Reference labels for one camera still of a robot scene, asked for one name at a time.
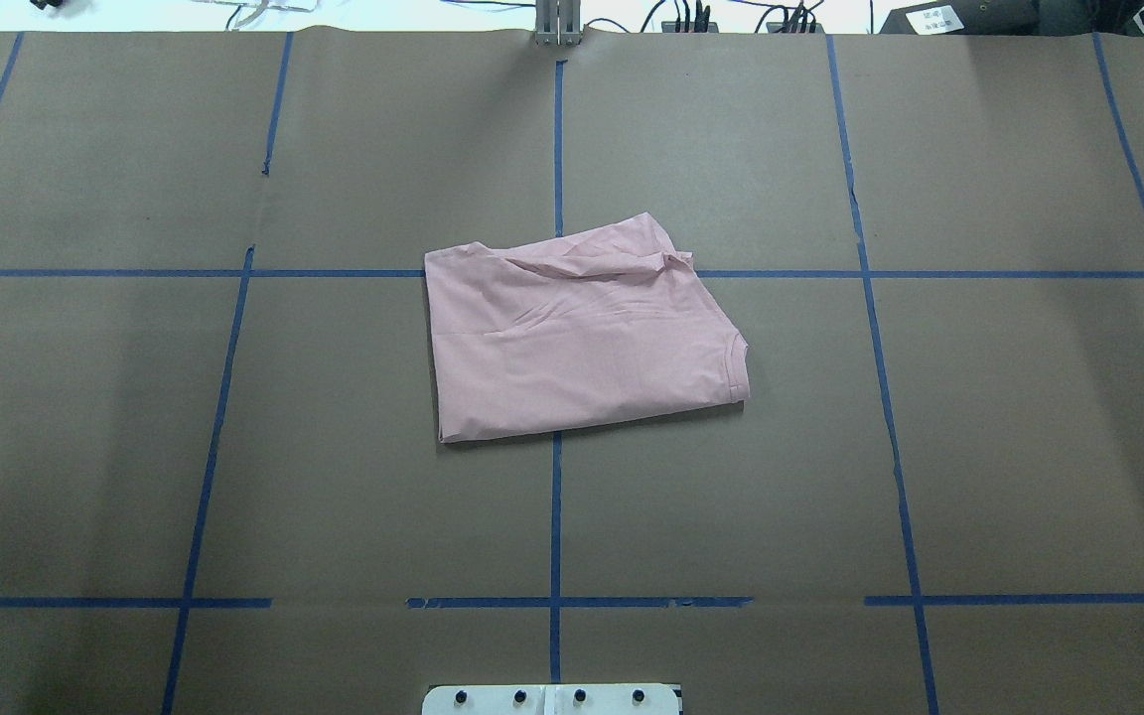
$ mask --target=black device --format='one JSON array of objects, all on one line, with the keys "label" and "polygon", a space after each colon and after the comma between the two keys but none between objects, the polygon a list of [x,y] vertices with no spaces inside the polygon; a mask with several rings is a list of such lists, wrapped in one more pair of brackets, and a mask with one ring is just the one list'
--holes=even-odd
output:
[{"label": "black device", "polygon": [[1032,0],[944,0],[890,10],[880,34],[1035,34]]},{"label": "black device", "polygon": [[717,32],[718,23],[702,24],[700,29],[685,29],[684,24],[676,23],[673,19],[661,19],[659,23],[659,31],[661,32]]},{"label": "black device", "polygon": [[810,19],[800,23],[766,23],[766,32],[772,34],[823,34],[824,26]]}]

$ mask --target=pink t-shirt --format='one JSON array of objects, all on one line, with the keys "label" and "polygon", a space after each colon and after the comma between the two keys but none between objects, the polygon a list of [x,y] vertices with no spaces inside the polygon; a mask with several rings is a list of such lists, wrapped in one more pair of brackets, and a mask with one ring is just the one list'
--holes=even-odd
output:
[{"label": "pink t-shirt", "polygon": [[426,255],[440,442],[603,426],[749,398],[748,344],[641,214]]}]

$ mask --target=cable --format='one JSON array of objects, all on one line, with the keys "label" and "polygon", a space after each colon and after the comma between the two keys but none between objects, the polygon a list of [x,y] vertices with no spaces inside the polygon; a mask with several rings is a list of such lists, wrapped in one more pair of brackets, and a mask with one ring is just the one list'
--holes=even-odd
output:
[{"label": "cable", "polygon": [[268,6],[271,3],[272,0],[260,0],[259,8],[254,8],[254,14],[251,15],[251,17],[243,18],[240,19],[240,22],[236,23],[232,26],[232,31],[236,32],[238,29],[241,29],[243,26],[249,26],[249,24],[253,23],[255,19],[263,17],[263,13],[268,11]]},{"label": "cable", "polygon": [[[745,5],[757,5],[757,3],[745,3]],[[785,13],[785,23],[788,23],[788,8],[786,8],[786,6],[782,5],[772,5],[771,8],[768,9],[766,13],[763,13],[762,17],[757,19],[757,26],[753,27],[754,34],[762,32],[762,25],[763,23],[766,22],[768,15],[771,15],[771,13],[774,13],[776,10],[782,10]]]},{"label": "cable", "polygon": [[223,32],[228,32],[232,29],[232,19],[237,18],[237,14],[240,13],[243,8],[245,8],[245,5],[238,5],[237,8],[232,10],[232,14],[228,15],[228,22],[223,23]]},{"label": "cable", "polygon": [[661,5],[664,5],[664,3],[667,3],[667,1],[668,1],[668,0],[658,0],[658,2],[657,2],[657,3],[654,3],[654,5],[652,6],[652,9],[651,9],[651,11],[650,11],[650,13],[648,13],[648,18],[645,18],[645,19],[643,21],[643,26],[642,26],[642,27],[639,29],[639,31],[638,31],[638,32],[648,32],[648,23],[650,23],[650,22],[651,22],[651,18],[652,18],[652,15],[654,15],[654,14],[656,14],[656,10],[659,10],[659,7],[660,7]]},{"label": "cable", "polygon": [[500,0],[440,0],[451,5],[502,5],[506,8],[535,8],[537,3],[501,3]]},{"label": "cable", "polygon": [[777,29],[777,33],[789,33],[789,34],[803,34],[808,32],[808,25],[813,26],[815,14],[809,11],[807,5],[797,3],[797,8],[794,8],[794,16],[792,18],[785,17],[781,26]]},{"label": "cable", "polygon": [[585,26],[591,26],[591,24],[594,24],[594,23],[612,23],[614,26],[620,27],[623,33],[627,33],[627,34],[629,33],[629,31],[628,31],[628,29],[626,29],[626,26],[623,26],[621,23],[618,23],[617,19],[613,19],[613,18],[593,18],[593,19],[590,19],[590,22],[585,23]]}]

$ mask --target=metal mount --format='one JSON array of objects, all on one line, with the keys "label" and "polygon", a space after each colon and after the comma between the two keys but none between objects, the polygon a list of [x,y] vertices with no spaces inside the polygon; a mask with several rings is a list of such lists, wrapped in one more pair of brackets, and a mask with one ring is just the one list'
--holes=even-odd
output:
[{"label": "metal mount", "polygon": [[537,0],[537,45],[581,45],[581,0]]},{"label": "metal mount", "polygon": [[659,683],[439,686],[422,715],[682,715],[681,693]]}]

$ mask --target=black wire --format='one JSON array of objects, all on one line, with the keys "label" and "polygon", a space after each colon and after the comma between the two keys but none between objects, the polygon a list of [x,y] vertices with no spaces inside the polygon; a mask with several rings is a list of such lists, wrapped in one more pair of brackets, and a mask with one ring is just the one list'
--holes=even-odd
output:
[{"label": "black wire", "polygon": [[623,26],[621,23],[618,23],[617,19],[613,18],[593,18],[590,19],[590,22],[585,23],[585,26],[591,26],[591,24],[594,23],[612,23],[614,26],[622,29],[622,31],[629,32],[628,29],[626,29],[626,26]]},{"label": "black wire", "polygon": [[236,19],[237,18],[237,14],[240,13],[241,9],[244,9],[244,8],[245,8],[245,5],[238,5],[237,8],[235,10],[232,10],[232,14],[228,15],[228,22],[223,23],[223,32],[228,32],[228,31],[230,31],[230,29],[232,29],[232,19]]},{"label": "black wire", "polygon": [[648,13],[648,18],[643,21],[643,26],[642,26],[642,29],[639,29],[638,32],[648,32],[648,23],[651,22],[652,15],[656,14],[656,10],[659,10],[659,7],[661,5],[667,3],[667,1],[668,0],[658,0],[658,2],[652,6],[651,11]]},{"label": "black wire", "polygon": [[[757,5],[757,3],[745,3],[745,5]],[[785,13],[785,23],[788,23],[788,8],[782,5],[772,5],[766,13],[762,14],[762,17],[757,19],[757,26],[753,27],[753,32],[762,32],[762,25],[766,22],[766,15],[774,13],[776,10],[782,10]]]},{"label": "black wire", "polygon": [[505,5],[506,8],[535,8],[537,3],[501,3],[500,0],[440,0],[452,5]]}]

